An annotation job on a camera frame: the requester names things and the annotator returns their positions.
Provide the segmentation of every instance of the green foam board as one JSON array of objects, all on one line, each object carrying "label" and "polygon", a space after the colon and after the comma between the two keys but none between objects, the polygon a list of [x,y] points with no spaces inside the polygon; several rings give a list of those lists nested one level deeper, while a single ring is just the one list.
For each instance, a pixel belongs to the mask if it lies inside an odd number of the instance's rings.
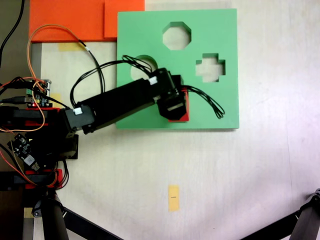
[{"label": "green foam board", "polygon": [[[177,23],[191,31],[191,42],[182,50],[170,50],[163,43],[163,33]],[[117,58],[122,55],[150,56],[159,68],[181,75],[185,85],[199,88],[225,110],[217,119],[210,105],[196,93],[189,93],[190,120],[168,122],[153,105],[128,116],[119,129],[236,129],[239,128],[237,10],[143,11],[118,13]],[[196,63],[205,55],[218,56],[225,62],[225,75],[218,82],[203,82],[196,76]],[[117,66],[117,86],[133,81],[131,66]]]}]

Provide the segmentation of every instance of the black cable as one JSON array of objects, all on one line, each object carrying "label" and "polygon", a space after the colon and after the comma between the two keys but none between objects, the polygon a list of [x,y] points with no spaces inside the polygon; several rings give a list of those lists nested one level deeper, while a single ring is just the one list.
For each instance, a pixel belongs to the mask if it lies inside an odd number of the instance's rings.
[{"label": "black cable", "polygon": [[3,146],[1,143],[0,143],[0,148],[2,148],[2,149],[8,154],[8,156],[9,156],[9,157],[11,158],[11,160],[13,161],[13,163],[14,163],[14,165],[15,165],[15,168],[16,168],[17,170],[19,170],[19,166],[18,166],[18,164],[17,164],[14,156],[11,154],[11,152],[10,152],[7,148],[5,148],[5,146]]},{"label": "black cable", "polygon": [[31,89],[31,90],[33,90],[36,94],[38,94],[38,95],[39,95],[40,97],[42,97],[43,99],[50,100],[50,101],[52,101],[52,102],[55,102],[55,103],[57,103],[57,104],[60,104],[60,105],[64,106],[65,108],[69,108],[67,105],[63,104],[62,102],[59,102],[58,100],[56,100],[56,99],[54,99],[54,98],[52,98],[52,97],[50,97],[50,96],[44,95],[41,91],[39,91],[38,88],[33,88],[33,89]]},{"label": "black cable", "polygon": [[64,175],[63,175],[61,183],[59,183],[60,187],[57,187],[56,190],[63,189],[68,184],[69,177],[70,177],[66,160],[63,159],[62,162],[63,162],[63,166],[64,166]]},{"label": "black cable", "polygon": [[93,55],[93,53],[89,50],[89,48],[87,47],[87,45],[79,39],[79,42],[85,47],[85,49],[89,52],[90,56],[92,57],[95,67],[98,70],[98,75],[99,75],[99,80],[100,80],[100,89],[101,89],[101,93],[104,93],[106,91],[106,82],[105,82],[105,76],[100,68],[100,65],[97,61],[97,59],[95,58],[95,56]]},{"label": "black cable", "polygon": [[[145,63],[148,67],[138,63],[138,61]],[[147,62],[145,62],[143,60],[140,60],[138,58],[134,58],[134,57],[128,56],[128,55],[123,55],[122,56],[122,60],[115,60],[115,61],[106,62],[106,63],[100,65],[99,68],[96,67],[96,68],[91,69],[91,70],[85,72],[84,74],[82,74],[78,78],[78,80],[75,82],[75,84],[72,86],[72,89],[70,91],[70,102],[71,102],[72,106],[73,107],[76,106],[76,101],[75,101],[75,98],[74,98],[74,91],[75,91],[76,86],[82,80],[84,80],[85,78],[87,78],[90,75],[94,74],[95,72],[98,72],[99,69],[103,69],[103,68],[106,68],[106,67],[109,67],[109,66],[112,66],[112,65],[117,65],[117,64],[122,64],[122,63],[127,63],[127,64],[129,64],[129,65],[131,65],[131,66],[143,71],[145,74],[147,74],[148,77],[151,76],[152,67],[150,66],[150,64],[148,64]]]},{"label": "black cable", "polygon": [[9,40],[9,38],[14,33],[14,31],[16,30],[17,26],[20,23],[20,20],[22,18],[23,13],[24,13],[24,7],[25,7],[25,0],[21,0],[21,8],[20,8],[19,17],[16,20],[15,25],[13,26],[13,28],[11,29],[9,34],[5,37],[5,39],[3,40],[3,43],[1,44],[1,47],[0,47],[0,68],[1,68],[1,62],[2,62],[2,52],[4,50],[4,47],[5,47],[6,43],[7,43],[7,41]]},{"label": "black cable", "polygon": [[94,64],[97,68],[97,71],[98,71],[98,75],[99,75],[99,79],[100,79],[100,88],[101,88],[101,93],[104,93],[105,90],[106,90],[106,83],[105,83],[105,77],[104,77],[104,74],[102,73],[102,70],[101,70],[101,67],[97,61],[97,59],[95,58],[95,56],[92,54],[92,52],[89,50],[88,51],[89,54],[91,55],[93,61],[94,61]]},{"label": "black cable", "polygon": [[222,108],[222,106],[220,106],[219,103],[217,103],[211,96],[206,94],[204,91],[200,90],[199,88],[196,88],[194,86],[189,86],[189,85],[182,85],[181,88],[186,89],[188,92],[196,93],[200,97],[202,97],[204,100],[206,100],[207,103],[212,107],[212,109],[218,119],[221,119],[224,117],[224,114],[226,112]]},{"label": "black cable", "polygon": [[37,87],[33,87],[33,85],[34,85],[33,82],[25,81],[22,77],[17,76],[10,83],[4,86],[4,88],[0,91],[0,95],[3,94],[7,89],[30,89],[34,91],[35,94],[41,96],[42,98],[50,100],[57,104],[60,104],[65,108],[68,108],[68,106],[63,104],[62,102],[59,102],[58,100],[43,94]]}]

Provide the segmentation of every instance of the circuit board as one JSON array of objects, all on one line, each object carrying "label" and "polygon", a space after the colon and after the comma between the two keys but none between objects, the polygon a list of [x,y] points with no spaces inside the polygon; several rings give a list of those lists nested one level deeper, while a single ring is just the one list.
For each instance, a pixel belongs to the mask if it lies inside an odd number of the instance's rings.
[{"label": "circuit board", "polygon": [[21,158],[29,167],[33,170],[38,171],[40,169],[39,164],[35,160],[35,156],[31,151],[31,145],[29,141],[18,134],[14,137],[14,141],[12,142],[13,149],[11,147],[11,143],[8,142],[8,147],[14,151],[14,153]]},{"label": "circuit board", "polygon": [[[50,97],[50,85],[51,85],[51,81],[46,79],[44,80],[44,83],[40,83],[40,86],[44,88],[44,94],[48,97]],[[52,108],[53,104],[50,103],[50,100],[48,99],[45,99],[43,98],[42,96],[38,95],[38,94],[35,94],[34,95],[34,98],[35,98],[35,101],[32,97],[32,90],[30,89],[27,89],[26,90],[26,95],[28,97],[31,98],[31,102],[27,104],[27,107],[30,108],[30,109],[33,109],[33,108],[37,108],[37,105],[36,103],[41,107],[41,108]]]}]

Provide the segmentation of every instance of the red block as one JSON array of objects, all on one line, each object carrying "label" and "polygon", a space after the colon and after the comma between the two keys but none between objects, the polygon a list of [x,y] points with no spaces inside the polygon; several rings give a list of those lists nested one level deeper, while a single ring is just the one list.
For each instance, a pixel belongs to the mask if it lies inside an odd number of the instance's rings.
[{"label": "red block", "polygon": [[185,103],[186,103],[186,114],[183,115],[179,120],[169,120],[170,123],[183,123],[190,120],[189,115],[189,94],[187,90],[182,90],[185,94]]},{"label": "red block", "polygon": [[105,0],[104,38],[117,41],[118,12],[138,12],[145,10],[145,0]]},{"label": "red block", "polygon": [[[29,36],[45,24],[69,28],[84,42],[116,41],[118,12],[144,11],[144,0],[30,0]],[[33,43],[77,42],[66,30],[40,30]]]}]

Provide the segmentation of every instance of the yellow sticky note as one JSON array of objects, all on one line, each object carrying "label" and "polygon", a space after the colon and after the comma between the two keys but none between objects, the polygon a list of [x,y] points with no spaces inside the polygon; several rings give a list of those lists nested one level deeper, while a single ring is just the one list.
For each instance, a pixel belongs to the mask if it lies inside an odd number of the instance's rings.
[{"label": "yellow sticky note", "polygon": [[78,42],[60,42],[58,43],[59,52],[85,51],[85,47]]},{"label": "yellow sticky note", "polygon": [[25,219],[32,219],[34,217],[32,215],[32,207],[25,207],[23,210]]},{"label": "yellow sticky note", "polygon": [[[50,93],[50,97],[61,103],[61,94],[60,93]],[[60,109],[64,108],[64,106],[62,106],[59,103],[56,103],[54,101],[51,101],[51,103],[52,103],[53,108],[60,108]]]},{"label": "yellow sticky note", "polygon": [[179,210],[179,186],[169,185],[168,196],[169,196],[169,212],[178,211]]}]

